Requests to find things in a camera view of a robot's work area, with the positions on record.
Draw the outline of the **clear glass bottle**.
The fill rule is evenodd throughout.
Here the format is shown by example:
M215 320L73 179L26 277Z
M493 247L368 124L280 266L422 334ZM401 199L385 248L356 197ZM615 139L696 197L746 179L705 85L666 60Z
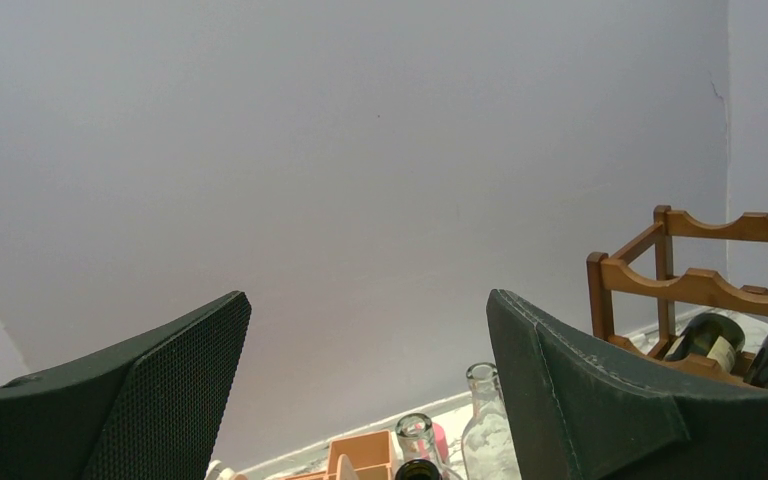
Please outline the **clear glass bottle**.
M467 478L520 480L497 367L489 362L473 364L466 379L473 409L461 436Z
M398 420L395 433L402 451L402 465L409 460L426 459L438 467L443 476L442 480L462 479L461 475L440 459L432 423L423 413L410 413Z

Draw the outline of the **black capped wine bottle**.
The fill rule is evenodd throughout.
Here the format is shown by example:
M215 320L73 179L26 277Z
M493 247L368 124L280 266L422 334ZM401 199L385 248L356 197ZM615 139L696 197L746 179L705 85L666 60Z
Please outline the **black capped wine bottle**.
M734 320L718 313L702 313L688 322L663 360L674 362L695 354L714 360L730 373L744 344L745 332Z

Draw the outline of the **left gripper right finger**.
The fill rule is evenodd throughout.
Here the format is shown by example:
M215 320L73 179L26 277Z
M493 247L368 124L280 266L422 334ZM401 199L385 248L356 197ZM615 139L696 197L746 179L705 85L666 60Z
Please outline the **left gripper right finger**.
M768 390L687 374L507 290L486 315L527 479L768 479Z

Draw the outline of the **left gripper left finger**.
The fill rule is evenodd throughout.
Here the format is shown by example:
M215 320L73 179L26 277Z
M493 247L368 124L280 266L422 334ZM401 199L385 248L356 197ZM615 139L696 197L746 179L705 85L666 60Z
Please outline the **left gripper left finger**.
M0 479L201 479L252 307L230 292L0 386Z

